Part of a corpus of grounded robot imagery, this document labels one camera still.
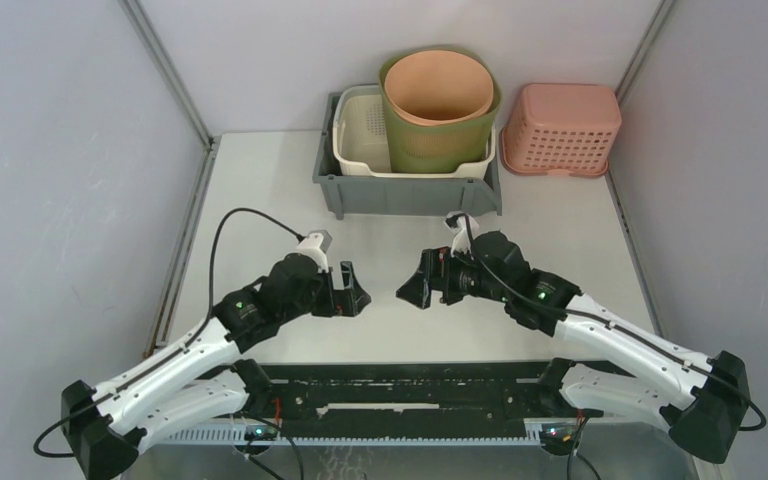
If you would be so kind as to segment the pink perforated plastic basket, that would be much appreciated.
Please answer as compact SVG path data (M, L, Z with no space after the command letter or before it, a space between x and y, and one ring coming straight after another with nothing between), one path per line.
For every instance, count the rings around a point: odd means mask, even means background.
M501 161L517 175L599 177L608 170L621 125L608 86L528 84L500 134Z

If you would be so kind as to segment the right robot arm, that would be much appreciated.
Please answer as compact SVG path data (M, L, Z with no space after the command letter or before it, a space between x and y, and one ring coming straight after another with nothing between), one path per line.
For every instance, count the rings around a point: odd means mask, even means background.
M601 411L665 431L687 453L726 461L751 408L744 361L674 344L613 314L572 282L530 266L502 232L458 234L451 247L426 249L397 290L420 309L433 292L452 305L477 297L499 302L517 324L602 354L622 369L609 374L556 358L541 377L539 406L552 416L571 408Z

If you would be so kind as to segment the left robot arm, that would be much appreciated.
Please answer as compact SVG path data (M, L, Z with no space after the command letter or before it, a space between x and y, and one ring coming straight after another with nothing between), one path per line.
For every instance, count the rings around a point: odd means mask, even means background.
M88 479L113 479L157 441L212 417L271 407L262 372L199 376L233 365L299 317L355 317L371 302L348 261L344 286L308 256L291 253L271 271L226 294L199 326L130 370L91 386L76 380L61 393L61 431Z

